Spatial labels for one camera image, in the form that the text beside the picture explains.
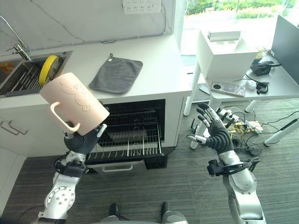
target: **faucet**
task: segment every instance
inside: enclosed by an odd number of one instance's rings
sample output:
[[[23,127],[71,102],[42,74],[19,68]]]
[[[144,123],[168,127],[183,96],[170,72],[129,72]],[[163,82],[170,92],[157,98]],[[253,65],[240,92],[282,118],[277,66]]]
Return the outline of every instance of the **faucet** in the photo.
[[[0,15],[0,18],[6,23],[8,28],[13,32],[13,34],[16,36],[16,38],[19,41],[18,44],[14,45],[12,48],[8,49],[7,51],[15,49],[16,52],[14,52],[13,54],[19,54],[25,60],[31,61],[30,49],[29,49],[28,45],[25,44],[25,42],[19,37],[17,32],[12,28],[12,26],[8,23],[8,21],[6,19],[4,19],[4,17],[2,15]]]

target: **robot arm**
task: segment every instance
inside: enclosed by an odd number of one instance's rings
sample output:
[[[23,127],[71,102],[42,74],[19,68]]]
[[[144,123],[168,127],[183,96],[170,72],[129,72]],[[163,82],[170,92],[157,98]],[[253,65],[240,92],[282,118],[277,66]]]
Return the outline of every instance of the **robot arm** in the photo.
[[[53,187],[44,200],[45,209],[39,212],[37,223],[65,223],[67,210],[75,202],[75,187],[88,171],[84,164],[86,155],[92,151],[106,127],[103,124],[84,136],[65,133],[64,143],[70,152],[55,163]]]
[[[188,135],[187,138],[215,149],[219,161],[209,161],[210,175],[223,175],[228,191],[228,204],[236,224],[265,224],[265,216],[256,195],[256,178],[252,174],[258,158],[241,162],[234,152],[232,141],[216,112],[207,104],[200,103],[199,119],[207,126],[209,138]]]

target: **monitor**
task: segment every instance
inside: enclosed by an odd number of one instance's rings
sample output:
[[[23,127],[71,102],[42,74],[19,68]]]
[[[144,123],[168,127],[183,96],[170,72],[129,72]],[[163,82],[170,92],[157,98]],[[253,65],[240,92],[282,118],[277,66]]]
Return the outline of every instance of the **monitor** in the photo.
[[[274,58],[299,84],[299,28],[280,15],[271,50]]]

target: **mug handle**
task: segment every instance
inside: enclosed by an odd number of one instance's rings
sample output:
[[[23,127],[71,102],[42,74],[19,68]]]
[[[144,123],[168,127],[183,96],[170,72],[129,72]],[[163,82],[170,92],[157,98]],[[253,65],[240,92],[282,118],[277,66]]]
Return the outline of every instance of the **mug handle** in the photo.
[[[55,102],[50,105],[50,112],[53,118],[57,119],[60,123],[61,128],[67,132],[67,133],[74,133],[80,128],[80,123],[77,123],[74,127],[70,127],[68,124],[66,124],[55,112],[55,107],[60,105],[60,102]]]

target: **window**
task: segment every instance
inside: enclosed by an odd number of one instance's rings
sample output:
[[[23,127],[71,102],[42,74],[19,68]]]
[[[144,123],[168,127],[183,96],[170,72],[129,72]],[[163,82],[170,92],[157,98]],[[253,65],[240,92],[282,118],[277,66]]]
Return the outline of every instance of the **window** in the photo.
[[[195,55],[199,30],[241,30],[257,48],[271,48],[277,15],[299,24],[299,0],[189,0],[182,55]]]

